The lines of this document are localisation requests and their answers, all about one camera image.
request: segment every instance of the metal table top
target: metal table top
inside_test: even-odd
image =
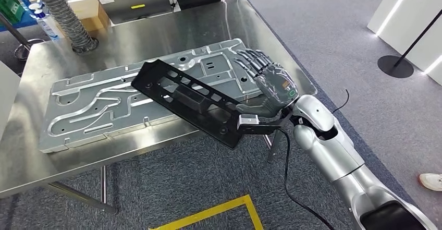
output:
[[[97,50],[78,56],[65,40],[32,47],[0,142],[0,197],[51,183],[188,139],[198,130],[182,119],[45,154],[37,149],[52,83],[137,63],[216,42],[240,38],[265,51],[296,81],[300,94],[315,94],[289,53],[246,0],[229,0],[110,28]]]

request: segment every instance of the led light strip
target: led light strip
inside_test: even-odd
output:
[[[437,60],[435,60],[424,72],[425,75],[427,75],[429,72],[431,72],[431,70],[433,70],[437,65],[439,65],[439,63],[442,62],[442,55],[439,56],[439,58]]]
[[[380,26],[379,30],[376,32],[376,36],[379,36],[380,33],[384,30],[385,26],[390,22],[390,19],[395,14],[395,12],[398,10],[400,4],[403,2],[403,0],[398,0],[396,4],[394,5],[393,9],[390,11],[390,13],[387,15],[387,18],[385,18],[384,22]]]

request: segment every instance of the stamped metal sheet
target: stamped metal sheet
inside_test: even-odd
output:
[[[238,49],[245,49],[245,46],[240,39],[234,39],[158,59],[242,101],[261,92],[232,61],[234,50]],[[143,63],[55,82],[39,150],[57,152],[177,119],[176,115],[131,87]]]

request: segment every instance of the robot finger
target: robot finger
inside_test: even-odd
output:
[[[256,73],[254,73],[252,70],[250,70],[250,68],[248,68],[246,65],[245,65],[245,62],[243,62],[241,59],[239,59],[239,58],[234,58],[234,62],[236,62],[238,65],[240,65],[246,72],[247,72],[247,74],[250,76],[250,77],[252,77],[253,79],[256,77],[256,76],[258,76],[258,74],[256,74]]]
[[[258,54],[255,50],[246,49],[245,50],[249,55],[251,55],[260,65],[261,68],[266,67],[268,64],[262,59],[262,56]]]
[[[237,50],[236,51],[239,55],[241,55],[244,59],[247,60],[247,62],[250,63],[250,65],[253,67],[253,69],[255,69],[256,72],[260,73],[261,72],[261,66],[256,63],[255,61],[252,60],[253,56],[249,55],[246,51],[244,50]]]
[[[270,59],[269,56],[267,56],[266,54],[264,54],[263,51],[261,51],[261,50],[256,50],[256,52],[257,52],[262,58],[265,59],[265,61],[267,62],[267,64],[273,64],[273,63],[274,63],[274,62],[272,61],[272,59]]]

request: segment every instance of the stanchion base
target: stanchion base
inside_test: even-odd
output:
[[[398,66],[394,66],[399,59],[400,57],[398,56],[382,56],[377,60],[377,66],[382,72],[395,78],[408,78],[412,76],[414,73],[413,65],[411,65],[406,59],[403,59]]]

